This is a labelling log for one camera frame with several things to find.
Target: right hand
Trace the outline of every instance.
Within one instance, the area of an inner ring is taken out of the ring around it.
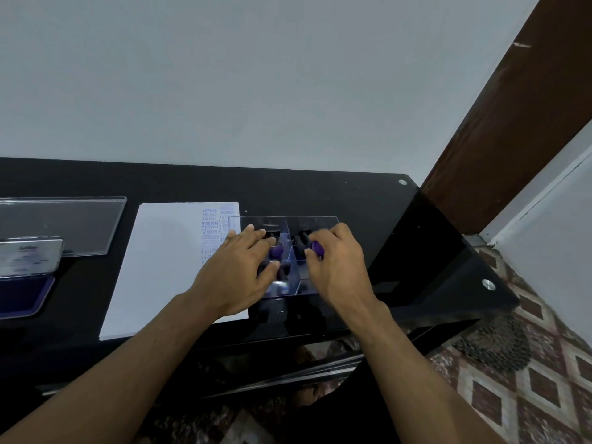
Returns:
[[[346,323],[382,304],[372,291],[362,247],[346,224],[316,231],[310,240],[325,249],[323,260],[312,249],[305,250],[310,280]]]

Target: floor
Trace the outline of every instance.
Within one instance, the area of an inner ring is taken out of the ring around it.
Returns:
[[[430,358],[438,372],[509,443],[592,444],[592,349],[545,305],[496,251],[481,257],[520,298],[516,317],[528,336],[532,358],[516,373],[495,371],[453,347]],[[315,358],[338,353],[348,342],[311,344]],[[341,380],[296,393],[299,401],[329,393]],[[254,399],[249,405],[218,405],[207,411],[148,416],[137,443],[273,444],[280,438],[294,397]]]

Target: sheet of paper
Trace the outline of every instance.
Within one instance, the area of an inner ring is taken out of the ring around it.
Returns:
[[[186,291],[228,234],[238,202],[141,204],[100,340],[132,336],[176,294]],[[247,319],[248,311],[218,322]]]

